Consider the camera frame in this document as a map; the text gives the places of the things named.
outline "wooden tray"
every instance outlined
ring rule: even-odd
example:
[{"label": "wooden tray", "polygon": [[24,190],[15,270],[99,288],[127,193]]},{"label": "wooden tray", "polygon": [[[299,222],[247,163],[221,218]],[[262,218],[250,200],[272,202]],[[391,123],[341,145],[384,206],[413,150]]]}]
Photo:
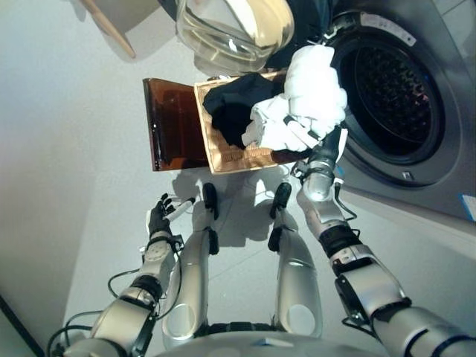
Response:
[{"label": "wooden tray", "polygon": [[[283,82],[286,72],[272,72],[262,74],[262,76],[272,81]],[[229,83],[235,79],[211,80],[196,83],[193,86],[208,165],[214,175],[258,170],[264,167],[277,166],[283,162],[282,158],[273,155],[273,151],[265,147],[257,147],[255,144],[252,144],[242,150],[234,145],[228,145],[222,133],[212,127],[212,117],[202,105],[205,95],[212,88]]]}]

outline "wooden handle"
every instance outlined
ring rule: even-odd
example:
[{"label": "wooden handle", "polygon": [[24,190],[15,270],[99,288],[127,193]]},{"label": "wooden handle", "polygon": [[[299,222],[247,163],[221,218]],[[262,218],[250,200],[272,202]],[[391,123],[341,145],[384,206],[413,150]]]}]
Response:
[{"label": "wooden handle", "polygon": [[127,52],[131,58],[135,58],[135,52],[127,42],[127,40],[120,34],[118,29],[109,21],[109,19],[104,15],[104,13],[97,7],[94,0],[81,0],[84,7],[89,11],[94,20],[102,27],[102,29],[115,39],[119,45]]}]

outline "washing machine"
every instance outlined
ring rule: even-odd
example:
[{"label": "washing machine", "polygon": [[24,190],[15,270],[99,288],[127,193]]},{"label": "washing machine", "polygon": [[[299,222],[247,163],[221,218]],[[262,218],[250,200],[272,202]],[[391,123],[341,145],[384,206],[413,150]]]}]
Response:
[{"label": "washing machine", "polygon": [[432,0],[340,0],[324,43],[348,94],[346,186],[475,220],[474,72]]}]

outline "gray surface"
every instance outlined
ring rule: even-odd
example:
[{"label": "gray surface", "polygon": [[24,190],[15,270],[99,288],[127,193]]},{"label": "gray surface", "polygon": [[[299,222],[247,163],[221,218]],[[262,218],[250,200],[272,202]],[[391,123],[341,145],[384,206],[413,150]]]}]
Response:
[{"label": "gray surface", "polygon": [[464,0],[433,0],[433,2],[437,6],[437,9],[440,14],[443,15],[444,13],[447,13],[454,7],[464,2]]},{"label": "gray surface", "polygon": [[30,347],[13,328],[7,316],[0,311],[0,356],[34,357]]},{"label": "gray surface", "polygon": [[476,83],[476,4],[465,0],[443,16],[469,75]]}]

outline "laundry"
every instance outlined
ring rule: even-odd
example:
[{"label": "laundry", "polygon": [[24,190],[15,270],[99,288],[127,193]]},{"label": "laundry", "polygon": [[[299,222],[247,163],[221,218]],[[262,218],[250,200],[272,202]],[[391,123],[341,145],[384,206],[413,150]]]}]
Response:
[{"label": "laundry", "polygon": [[347,93],[330,67],[334,49],[306,46],[292,57],[284,93],[251,110],[242,135],[244,145],[256,143],[273,150],[313,148],[345,119]]},{"label": "laundry", "polygon": [[242,135],[243,144],[248,146],[255,142],[259,147],[273,150],[300,152],[307,149],[308,146],[286,125],[288,111],[288,100],[284,94],[255,104],[251,110],[251,123]]},{"label": "laundry", "polygon": [[218,129],[229,145],[245,149],[241,135],[250,124],[251,108],[255,103],[273,98],[283,91],[282,83],[274,83],[258,73],[211,89],[203,106],[212,116],[212,126]]}]

